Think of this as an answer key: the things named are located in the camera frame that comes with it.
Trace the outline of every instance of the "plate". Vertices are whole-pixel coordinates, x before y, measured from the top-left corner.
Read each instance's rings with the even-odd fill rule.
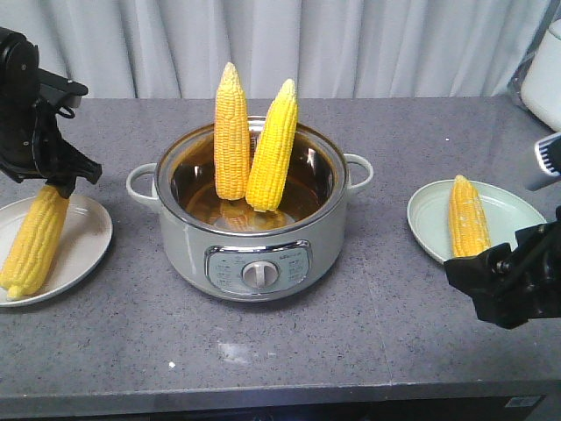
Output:
[[[416,191],[407,206],[407,219],[415,239],[439,263],[453,257],[448,228],[453,183],[453,180],[442,180],[427,184]],[[479,192],[492,246],[509,243],[515,249],[517,230],[546,222],[540,212],[520,197],[484,182],[472,184]]]
[[[30,197],[0,209],[0,267],[34,199]],[[59,247],[45,283],[32,296],[17,301],[8,301],[7,291],[0,288],[0,307],[37,303],[72,287],[97,266],[109,247],[112,234],[111,217],[101,204],[89,197],[72,195]]]

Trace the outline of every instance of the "countertop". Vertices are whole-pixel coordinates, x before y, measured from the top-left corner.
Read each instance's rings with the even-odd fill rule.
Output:
[[[265,115],[269,100],[249,111]],[[200,292],[172,268],[156,215],[124,181],[212,100],[84,99],[64,138],[103,164],[76,193],[111,214],[99,266],[43,303],[0,309],[0,417],[102,415],[295,403],[548,394],[561,379],[561,320],[512,331],[479,321],[468,296],[415,242],[406,206],[461,173],[552,220],[561,184],[522,186],[516,159],[550,129],[505,96],[302,99],[300,121],[374,167],[348,206],[344,247],[309,289],[270,303]],[[0,206],[40,181],[0,177]]]

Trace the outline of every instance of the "white curtain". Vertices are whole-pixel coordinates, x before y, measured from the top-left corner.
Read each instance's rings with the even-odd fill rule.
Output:
[[[492,96],[550,0],[0,0],[0,26],[89,97]]]

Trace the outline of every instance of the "pot handle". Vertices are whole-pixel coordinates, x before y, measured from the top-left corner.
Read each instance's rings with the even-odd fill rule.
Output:
[[[363,158],[360,155],[355,155],[354,153],[344,153],[344,158],[347,161],[347,164],[357,164],[364,168],[368,173],[366,179],[357,184],[352,184],[351,177],[349,176],[349,187],[347,187],[347,190],[352,195],[357,195],[358,193],[366,190],[372,185],[374,178],[374,168],[372,167],[372,164],[369,160]]]
[[[145,196],[138,193],[135,189],[132,188],[132,184],[142,175],[154,175],[154,171],[156,171],[156,163],[151,164],[144,164],[140,167],[134,168],[129,175],[126,177],[126,191],[132,199],[136,202],[143,204],[146,206],[150,211],[159,213],[160,212],[160,200],[158,197],[154,196],[154,188],[152,188],[152,196]]]

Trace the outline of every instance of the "pot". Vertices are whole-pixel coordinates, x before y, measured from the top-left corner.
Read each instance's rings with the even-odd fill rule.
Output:
[[[248,120],[254,150],[265,118]],[[244,199],[230,202],[216,195],[213,128],[182,136],[157,164],[133,169],[128,194],[159,215],[168,259],[201,291],[262,302],[307,288],[341,252],[347,202],[371,186],[372,165],[298,124],[279,209],[254,212]],[[349,164],[364,168],[366,179],[353,184]],[[150,196],[132,187],[144,175],[153,177]]]

